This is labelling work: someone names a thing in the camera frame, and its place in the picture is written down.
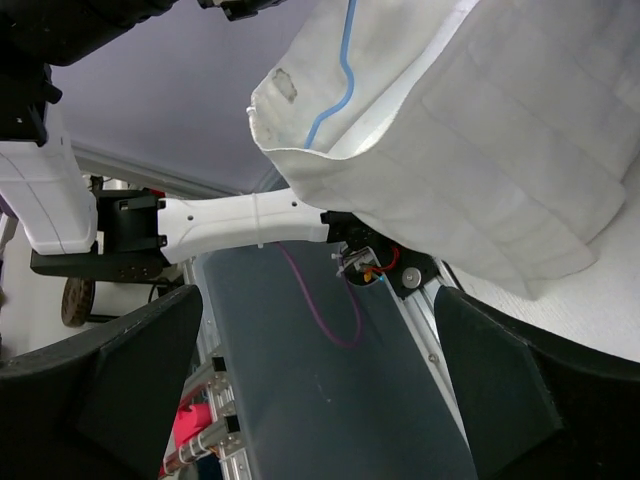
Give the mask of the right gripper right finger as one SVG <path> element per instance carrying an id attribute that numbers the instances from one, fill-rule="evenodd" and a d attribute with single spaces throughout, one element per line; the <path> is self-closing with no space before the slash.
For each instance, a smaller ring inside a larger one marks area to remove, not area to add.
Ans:
<path id="1" fill-rule="evenodd" d="M 638 363 L 452 287 L 434 314 L 479 478 L 638 478 Z"/>

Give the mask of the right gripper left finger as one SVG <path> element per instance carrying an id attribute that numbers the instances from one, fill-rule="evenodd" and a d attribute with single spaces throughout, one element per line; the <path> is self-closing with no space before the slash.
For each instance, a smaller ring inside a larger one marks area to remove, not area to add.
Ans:
<path id="1" fill-rule="evenodd" d="M 2 362 L 2 478 L 157 478 L 201 315 L 186 285 Z"/>

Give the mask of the white skirt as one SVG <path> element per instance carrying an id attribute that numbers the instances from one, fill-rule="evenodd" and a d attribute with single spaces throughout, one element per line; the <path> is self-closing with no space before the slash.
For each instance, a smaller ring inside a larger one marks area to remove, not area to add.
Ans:
<path id="1" fill-rule="evenodd" d="M 638 27 L 635 1 L 323 1 L 251 134 L 304 202 L 525 296 L 624 202 Z"/>

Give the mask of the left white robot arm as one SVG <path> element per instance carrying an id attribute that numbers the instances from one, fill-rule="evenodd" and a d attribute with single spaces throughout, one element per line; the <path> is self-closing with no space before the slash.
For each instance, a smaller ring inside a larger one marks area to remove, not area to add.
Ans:
<path id="1" fill-rule="evenodd" d="M 292 240 L 344 244 L 341 276 L 360 286 L 385 280 L 402 298 L 434 279 L 431 256 L 351 213 L 312 207 L 289 189 L 181 200 L 86 185 L 51 70 L 170 8 L 168 1 L 2 3 L 1 207 L 24 228 L 32 270 L 135 282 L 207 252 Z"/>

